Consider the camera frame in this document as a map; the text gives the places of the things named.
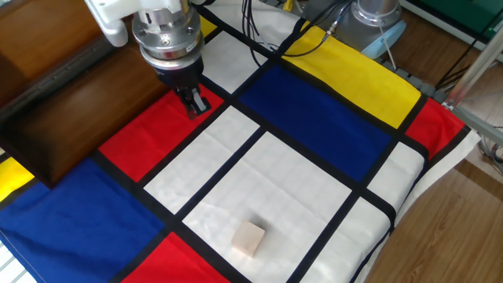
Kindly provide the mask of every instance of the yellow rectangle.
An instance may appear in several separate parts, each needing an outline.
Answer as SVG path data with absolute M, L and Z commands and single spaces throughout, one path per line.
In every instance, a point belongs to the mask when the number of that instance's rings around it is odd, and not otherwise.
M 311 50 L 324 35 L 320 28 L 313 27 L 286 53 Z M 404 79 L 332 36 L 313 53 L 283 58 L 394 128 L 400 126 L 420 97 L 420 92 Z
M 199 18 L 201 19 L 201 31 L 205 37 L 217 28 L 217 26 L 202 16 L 199 16 Z
M 32 179 L 33 175 L 12 157 L 2 162 L 0 164 L 0 201 Z

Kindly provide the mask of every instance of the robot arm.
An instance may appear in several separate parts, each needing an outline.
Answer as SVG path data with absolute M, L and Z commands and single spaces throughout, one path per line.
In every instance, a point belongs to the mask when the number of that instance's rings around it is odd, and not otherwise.
M 200 97 L 204 37 L 189 0 L 85 0 L 101 30 L 116 47 L 127 43 L 122 18 L 134 14 L 133 35 L 159 80 L 180 97 L 190 118 L 210 109 Z

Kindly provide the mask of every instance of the green panel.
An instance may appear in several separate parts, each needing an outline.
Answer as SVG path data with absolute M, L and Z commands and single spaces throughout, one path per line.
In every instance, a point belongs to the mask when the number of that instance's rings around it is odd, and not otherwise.
M 493 37 L 492 28 L 503 20 L 503 17 L 500 17 L 489 29 L 484 30 L 503 8 L 503 0 L 420 0 L 420 2 L 455 20 L 473 33 L 483 35 L 486 39 Z

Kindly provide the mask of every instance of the brown wooden panel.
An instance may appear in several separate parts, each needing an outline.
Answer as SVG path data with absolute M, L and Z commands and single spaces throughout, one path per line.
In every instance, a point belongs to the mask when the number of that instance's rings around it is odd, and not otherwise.
M 0 63 L 12 72 L 0 74 L 0 107 L 101 34 L 83 0 L 21 1 L 5 9 L 0 17 Z
M 136 49 L 131 44 L 116 51 L 88 74 L 10 120 L 0 132 L 6 149 L 20 153 L 20 162 L 35 167 L 44 181 L 60 180 L 167 92 Z
M 406 9 L 402 19 L 407 28 L 391 47 L 395 63 L 434 86 L 466 51 L 468 44 Z
M 410 208 L 367 278 L 502 282 L 503 185 L 461 162 Z

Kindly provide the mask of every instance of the metal pole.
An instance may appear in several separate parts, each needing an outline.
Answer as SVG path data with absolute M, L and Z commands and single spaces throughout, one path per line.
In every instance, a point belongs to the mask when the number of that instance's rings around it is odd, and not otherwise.
M 472 86 L 480 79 L 480 76 L 496 60 L 496 57 L 503 51 L 503 28 L 487 44 L 486 49 L 480 54 L 475 63 L 466 71 L 459 83 L 454 87 L 449 97 L 443 103 L 449 109 L 453 109 L 470 91 Z

